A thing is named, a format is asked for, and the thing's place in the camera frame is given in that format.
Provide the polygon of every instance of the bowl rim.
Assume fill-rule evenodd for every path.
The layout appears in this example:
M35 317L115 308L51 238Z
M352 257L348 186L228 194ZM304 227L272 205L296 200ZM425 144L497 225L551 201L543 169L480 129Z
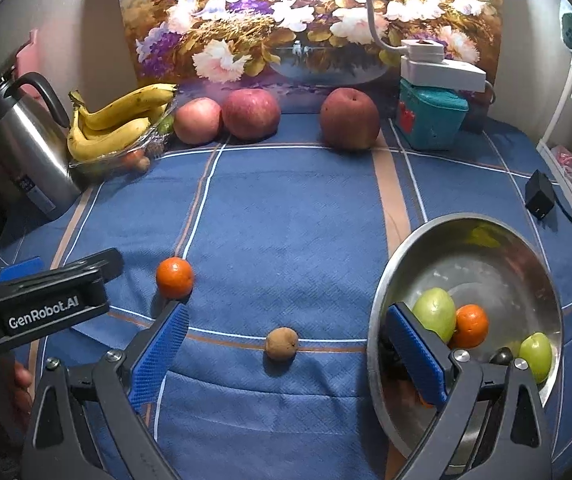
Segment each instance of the bowl rim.
M388 263L384 268L384 272L381 275L380 282L378 283L377 289L375 291L375 297L372 302L370 319L368 320L368 335L366 342L368 388L370 389L370 397L372 399L372 403L375 408L377 418L386 436L390 439L393 446L395 446L395 448L405 458L407 458L410 455L413 449L408 446L408 444L404 441L399 431L397 431L397 428L395 427L393 421L390 418L390 415L388 414L388 410L386 409L386 404L384 403L384 392L380 374L380 356L377 344L378 337L380 334L381 309L383 307L384 299L386 298L386 293L388 291L388 286L390 285L392 277L396 272L397 268L399 267L399 264L401 263L403 257L410 249L410 247L412 247L412 245L415 244L416 241L418 241L419 238L421 238L425 233L427 233L428 231L432 230L433 228L439 225L457 220L469 220L469 219L489 222L491 224L495 224L498 225L499 227L506 229L515 237L519 238L519 240L530 249L532 254L537 258L538 262L540 263L541 268L544 271L544 274L546 275L548 282L550 283L550 288L553 291L553 295L555 297L555 302L557 305L557 313L559 316L559 325L560 325L560 348L557 349L553 348L554 364L552 373L548 374L546 383L540 390L540 399L542 406L546 405L546 402L550 397L550 393L553 389L553 386L557 380L557 374L559 373L559 365L563 358L562 350L564 347L564 316L559 303L559 294L557 293L557 288L550 275L548 266L542 260L539 251L537 251L533 247L533 245L528 240L526 240L524 236L522 236L519 232L517 232L514 228L488 215L483 215L479 213L470 213L470 212L451 213L439 216L437 218L432 219L431 221L426 222L425 224L421 225L416 230L414 230L412 233L410 233L410 235L408 235L408 237L399 245L399 247L395 250L393 255L388 260Z

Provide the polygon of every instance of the thermos handle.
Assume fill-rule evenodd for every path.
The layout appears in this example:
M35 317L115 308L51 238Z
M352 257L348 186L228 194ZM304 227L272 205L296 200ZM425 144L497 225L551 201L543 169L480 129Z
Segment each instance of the thermos handle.
M13 83L6 89L4 97L8 97L16 89L23 85L30 85L40 93L42 99L44 99L44 102L48 107L48 111L57 124L63 128L70 127L70 120L66 110L64 110L64 106L61 104L57 94L55 94L52 86L50 86L50 83L42 74L37 72L28 72L19 77L13 81Z

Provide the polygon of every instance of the stainless steel bowl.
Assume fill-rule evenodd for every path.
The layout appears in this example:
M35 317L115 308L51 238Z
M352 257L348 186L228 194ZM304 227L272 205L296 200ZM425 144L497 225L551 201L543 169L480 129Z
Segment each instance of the stainless steel bowl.
M530 244L512 228L487 216L458 213L432 220L414 231L395 251L381 277L368 326L367 363L370 394L380 424L394 446L408 456L434 416L418 401L414 387L394 380L381 367L380 323L396 301L412 308L423 291L438 286L457 307L483 307L490 328L470 354L487 362L502 346L517 354L521 341L543 332L553 347L553 365L540 384L546 404L559 368L562 313L546 268ZM486 411L478 403L449 472L466 464Z

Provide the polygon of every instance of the human hand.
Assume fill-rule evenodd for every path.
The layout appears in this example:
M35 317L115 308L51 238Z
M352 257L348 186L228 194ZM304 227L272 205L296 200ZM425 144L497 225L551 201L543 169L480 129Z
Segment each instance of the human hand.
M15 362L15 391L13 399L19 419L28 424L31 415L32 399L28 387L32 384L32 374L18 362Z

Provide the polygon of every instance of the bunch of bananas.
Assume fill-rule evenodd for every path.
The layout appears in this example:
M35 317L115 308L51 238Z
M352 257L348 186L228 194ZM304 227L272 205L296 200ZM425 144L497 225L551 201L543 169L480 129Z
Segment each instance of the bunch of bananas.
M73 118L68 150L84 162L118 152L138 140L163 115L173 99L175 85L154 84L120 97L97 112L89 112L78 91L68 94Z

